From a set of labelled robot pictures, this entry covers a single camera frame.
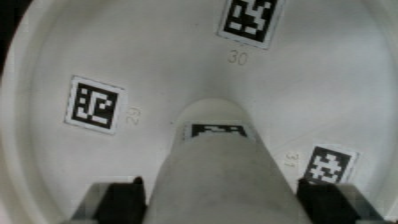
white curved surface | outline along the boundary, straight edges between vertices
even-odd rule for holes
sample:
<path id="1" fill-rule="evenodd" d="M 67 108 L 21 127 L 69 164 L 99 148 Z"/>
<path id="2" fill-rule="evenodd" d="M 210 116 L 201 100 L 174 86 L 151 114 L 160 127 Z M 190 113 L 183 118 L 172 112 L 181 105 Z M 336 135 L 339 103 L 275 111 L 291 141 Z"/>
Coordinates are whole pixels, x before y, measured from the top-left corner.
<path id="1" fill-rule="evenodd" d="M 380 202 L 398 143 L 396 61 L 362 2 L 288 1 L 268 51 L 217 37 L 224 1 L 158 4 L 43 0 L 28 10 L 5 67 L 2 138 L 34 223 L 71 215 L 92 182 L 144 175 L 151 192 L 172 122 L 210 97 L 245 108 L 291 186 L 304 167 L 282 166 L 286 153 L 305 164 L 313 145 L 337 144 L 361 152 L 352 183 Z M 234 50 L 243 66 L 227 62 Z M 115 136 L 64 124 L 73 75 L 128 91 Z M 137 126 L 128 107 L 142 111 Z"/>
<path id="2" fill-rule="evenodd" d="M 162 164 L 144 223 L 309 224 L 263 142 L 236 134 L 181 139 L 186 124 L 245 125 L 243 109 L 220 99 L 197 101 L 178 117 L 170 154 Z"/>

white plastic surface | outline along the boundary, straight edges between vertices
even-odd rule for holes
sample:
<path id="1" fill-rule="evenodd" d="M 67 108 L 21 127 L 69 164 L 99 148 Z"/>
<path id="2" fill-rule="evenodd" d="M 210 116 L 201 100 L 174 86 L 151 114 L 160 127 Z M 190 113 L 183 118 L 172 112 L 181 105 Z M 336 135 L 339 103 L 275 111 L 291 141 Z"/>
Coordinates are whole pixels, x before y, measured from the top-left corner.
<path id="1" fill-rule="evenodd" d="M 238 122 L 250 126 L 245 111 L 224 100 L 201 100 L 185 109 L 144 224 L 183 224 L 192 220 L 211 224 L 309 224 L 261 140 L 231 133 L 208 133 L 181 141 L 190 122 L 215 125 Z"/>
<path id="2" fill-rule="evenodd" d="M 217 36 L 222 8 L 224 0 L 34 2 L 2 83 L 7 168 L 34 223 L 69 217 L 94 182 L 142 175 L 151 193 L 178 115 L 210 97 L 245 108 L 291 187 L 313 146 L 336 144 L 361 153 L 350 182 L 391 210 L 398 83 L 382 23 L 361 1 L 288 0 L 261 50 Z M 64 123 L 73 75 L 126 89 L 114 136 Z"/>

printed number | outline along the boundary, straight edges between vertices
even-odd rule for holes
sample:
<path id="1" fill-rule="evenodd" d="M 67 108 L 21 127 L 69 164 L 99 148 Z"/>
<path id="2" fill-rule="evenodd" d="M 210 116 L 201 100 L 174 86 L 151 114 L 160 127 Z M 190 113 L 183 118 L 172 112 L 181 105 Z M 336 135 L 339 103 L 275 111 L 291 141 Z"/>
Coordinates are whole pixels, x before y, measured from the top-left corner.
<path id="1" fill-rule="evenodd" d="M 126 116 L 126 123 L 131 125 L 138 125 L 140 122 L 140 109 L 135 107 L 128 108 L 128 116 Z"/>
<path id="2" fill-rule="evenodd" d="M 291 168 L 298 167 L 298 159 L 300 159 L 300 154 L 297 152 L 288 152 L 284 166 L 288 166 Z"/>
<path id="3" fill-rule="evenodd" d="M 245 52 L 238 52 L 236 50 L 231 50 L 227 62 L 231 64 L 245 65 L 249 59 L 249 55 Z"/>

dark background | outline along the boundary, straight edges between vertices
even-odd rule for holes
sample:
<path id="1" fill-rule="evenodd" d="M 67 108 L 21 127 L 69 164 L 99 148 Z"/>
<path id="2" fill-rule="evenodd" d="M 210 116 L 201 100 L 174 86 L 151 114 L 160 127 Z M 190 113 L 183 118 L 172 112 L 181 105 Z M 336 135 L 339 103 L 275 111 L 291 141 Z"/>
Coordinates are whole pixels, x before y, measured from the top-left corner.
<path id="1" fill-rule="evenodd" d="M 32 0 L 0 0 L 0 75 L 14 30 Z"/>

white platform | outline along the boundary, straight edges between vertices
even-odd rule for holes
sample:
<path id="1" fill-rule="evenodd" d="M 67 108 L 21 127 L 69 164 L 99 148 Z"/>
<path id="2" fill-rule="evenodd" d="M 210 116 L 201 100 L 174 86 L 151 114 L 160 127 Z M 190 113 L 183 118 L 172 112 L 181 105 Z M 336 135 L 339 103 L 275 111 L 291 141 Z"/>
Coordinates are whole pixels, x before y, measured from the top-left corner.
<path id="1" fill-rule="evenodd" d="M 268 50 L 217 36 L 222 9 L 224 0 L 34 2 L 9 56 L 2 128 L 28 210 L 51 207 L 46 192 L 60 210 L 35 220 L 69 217 L 94 182 L 142 175 L 151 193 L 179 113 L 215 97 L 247 110 L 291 188 L 316 144 L 361 153 L 350 183 L 389 214 L 380 189 L 398 144 L 398 76 L 368 5 L 288 0 Z M 229 62 L 234 51 L 245 65 Z M 115 135 L 64 123 L 73 75 L 126 89 Z"/>

